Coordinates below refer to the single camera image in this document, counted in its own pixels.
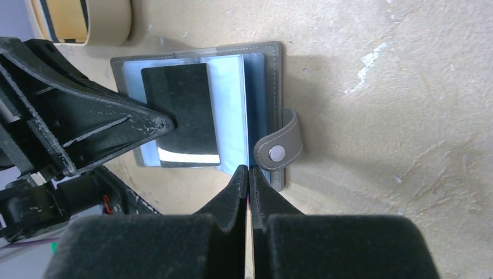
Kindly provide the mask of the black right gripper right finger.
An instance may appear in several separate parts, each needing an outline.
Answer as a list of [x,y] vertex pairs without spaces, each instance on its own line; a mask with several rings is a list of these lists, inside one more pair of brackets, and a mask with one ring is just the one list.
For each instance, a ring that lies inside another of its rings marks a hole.
[[249,169],[256,278],[438,278],[420,230],[393,215],[306,215]]

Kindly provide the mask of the black credit card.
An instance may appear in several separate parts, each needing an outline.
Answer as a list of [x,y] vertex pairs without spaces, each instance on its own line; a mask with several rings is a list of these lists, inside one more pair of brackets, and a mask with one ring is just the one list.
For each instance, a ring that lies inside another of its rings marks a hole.
[[162,167],[220,164],[207,65],[149,67],[141,70],[148,104],[170,114],[175,128],[156,139]]

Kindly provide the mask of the grey leather card holder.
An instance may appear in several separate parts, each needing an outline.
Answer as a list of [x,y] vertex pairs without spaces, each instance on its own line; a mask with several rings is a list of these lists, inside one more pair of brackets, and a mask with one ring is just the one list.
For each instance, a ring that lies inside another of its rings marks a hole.
[[[283,50],[278,41],[202,48],[161,55],[138,55],[110,61],[117,89],[149,105],[141,70],[149,67],[207,65],[220,164],[234,173],[239,165],[257,165],[277,191],[285,168],[303,143],[297,113],[282,104]],[[140,167],[162,167],[156,139],[135,148]]]

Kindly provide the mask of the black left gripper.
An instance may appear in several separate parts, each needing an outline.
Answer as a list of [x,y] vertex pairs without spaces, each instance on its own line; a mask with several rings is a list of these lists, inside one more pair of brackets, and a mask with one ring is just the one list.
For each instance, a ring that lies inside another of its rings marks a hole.
[[164,110],[91,81],[50,41],[1,38],[1,169],[46,181],[85,172],[56,185],[9,183],[1,191],[1,237],[36,237],[95,206],[109,215],[157,214],[100,165],[174,128]]

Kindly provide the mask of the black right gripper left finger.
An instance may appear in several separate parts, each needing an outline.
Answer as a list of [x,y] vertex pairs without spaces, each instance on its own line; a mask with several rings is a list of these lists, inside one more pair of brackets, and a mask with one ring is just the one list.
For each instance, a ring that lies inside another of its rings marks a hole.
[[88,216],[59,240],[44,278],[244,278],[248,168],[193,214]]

